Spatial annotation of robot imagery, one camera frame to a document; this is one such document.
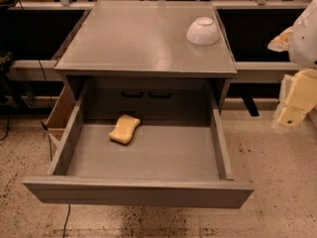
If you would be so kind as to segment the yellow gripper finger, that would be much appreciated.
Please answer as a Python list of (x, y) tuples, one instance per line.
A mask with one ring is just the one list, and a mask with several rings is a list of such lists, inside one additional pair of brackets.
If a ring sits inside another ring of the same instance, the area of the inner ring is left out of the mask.
[(306, 113), (296, 108), (282, 108), (276, 119), (276, 124), (284, 128), (295, 128), (306, 117)]

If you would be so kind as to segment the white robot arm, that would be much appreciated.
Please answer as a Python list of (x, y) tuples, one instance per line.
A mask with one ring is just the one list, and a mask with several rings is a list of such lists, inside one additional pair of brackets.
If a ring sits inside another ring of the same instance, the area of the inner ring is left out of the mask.
[(317, 105), (317, 0), (312, 0), (293, 25), (269, 42), (274, 52), (288, 52), (300, 66), (294, 76), (282, 80), (273, 128), (297, 127)]

